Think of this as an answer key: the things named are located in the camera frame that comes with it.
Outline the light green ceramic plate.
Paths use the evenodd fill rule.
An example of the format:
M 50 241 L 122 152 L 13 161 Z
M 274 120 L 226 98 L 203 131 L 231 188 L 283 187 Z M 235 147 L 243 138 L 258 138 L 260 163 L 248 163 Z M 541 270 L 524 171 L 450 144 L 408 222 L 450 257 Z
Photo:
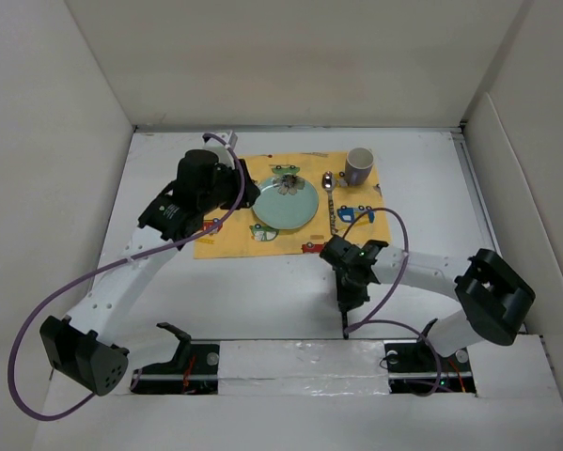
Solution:
M 316 188 L 297 175 L 284 174 L 265 179 L 259 185 L 260 195 L 252 207 L 266 226 L 293 230 L 305 226 L 318 211 Z

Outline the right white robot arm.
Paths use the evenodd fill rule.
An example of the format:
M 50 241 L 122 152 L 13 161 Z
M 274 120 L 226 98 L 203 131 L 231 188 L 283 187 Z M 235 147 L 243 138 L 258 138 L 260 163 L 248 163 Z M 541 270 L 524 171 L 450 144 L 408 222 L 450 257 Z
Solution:
M 359 247 L 334 236 L 320 257 L 336 274 L 337 303 L 345 314 L 369 300 L 368 286 L 398 283 L 446 296 L 461 309 L 426 327 L 414 347 L 417 363 L 437 369 L 457 350 L 488 341 L 507 347 L 519 333 L 536 293 L 495 251 L 468 258 L 422 254 L 370 240 Z

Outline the metal spoon patterned handle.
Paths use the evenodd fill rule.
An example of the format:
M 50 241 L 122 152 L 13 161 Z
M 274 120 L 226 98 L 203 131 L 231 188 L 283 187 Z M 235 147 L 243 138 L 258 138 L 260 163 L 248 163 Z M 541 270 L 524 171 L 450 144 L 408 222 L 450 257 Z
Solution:
M 335 235 L 337 233 L 337 229 L 336 229 L 336 214 L 335 214 L 335 204 L 333 199 L 333 191 L 336 187 L 336 179 L 331 171 L 326 171 L 322 175 L 321 186 L 327 194 L 330 233 L 331 235 Z

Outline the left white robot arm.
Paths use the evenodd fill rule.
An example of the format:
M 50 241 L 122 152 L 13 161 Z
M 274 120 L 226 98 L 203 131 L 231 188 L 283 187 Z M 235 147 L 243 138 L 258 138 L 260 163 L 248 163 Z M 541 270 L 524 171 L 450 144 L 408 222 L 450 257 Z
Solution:
M 253 206 L 259 189 L 247 164 L 233 156 L 235 132 L 206 133 L 181 158 L 176 177 L 149 203 L 116 267 L 104 271 L 63 319 L 48 317 L 39 334 L 53 369 L 95 396 L 111 393 L 129 366 L 116 335 L 155 274 L 191 238 L 208 233 L 208 214 Z

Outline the purple ceramic mug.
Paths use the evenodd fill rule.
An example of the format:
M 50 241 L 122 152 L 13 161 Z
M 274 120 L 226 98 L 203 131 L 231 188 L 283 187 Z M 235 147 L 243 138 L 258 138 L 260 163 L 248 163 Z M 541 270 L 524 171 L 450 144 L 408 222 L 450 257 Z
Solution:
M 374 155 L 368 148 L 353 148 L 347 153 L 344 179 L 349 186 L 359 186 L 368 179 L 374 165 Z

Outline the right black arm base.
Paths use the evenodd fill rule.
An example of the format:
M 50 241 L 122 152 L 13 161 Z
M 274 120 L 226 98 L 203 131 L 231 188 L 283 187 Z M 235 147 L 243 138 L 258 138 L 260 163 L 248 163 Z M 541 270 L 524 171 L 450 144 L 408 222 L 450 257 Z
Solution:
M 379 367 L 387 371 L 391 394 L 426 397 L 435 393 L 474 395 L 477 392 L 467 348 L 442 357 L 429 346 L 428 334 L 435 322 L 436 319 L 419 331 L 396 320 L 376 320 L 414 334 L 412 339 L 384 341 L 385 355 Z

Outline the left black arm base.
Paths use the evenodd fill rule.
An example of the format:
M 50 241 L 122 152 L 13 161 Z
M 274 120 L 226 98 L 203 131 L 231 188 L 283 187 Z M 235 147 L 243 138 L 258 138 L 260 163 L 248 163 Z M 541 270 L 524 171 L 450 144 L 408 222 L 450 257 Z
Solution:
M 163 362 L 136 369 L 130 391 L 136 395 L 217 395 L 220 343 L 195 342 L 189 334 L 168 322 L 156 326 L 175 337 L 175 352 Z

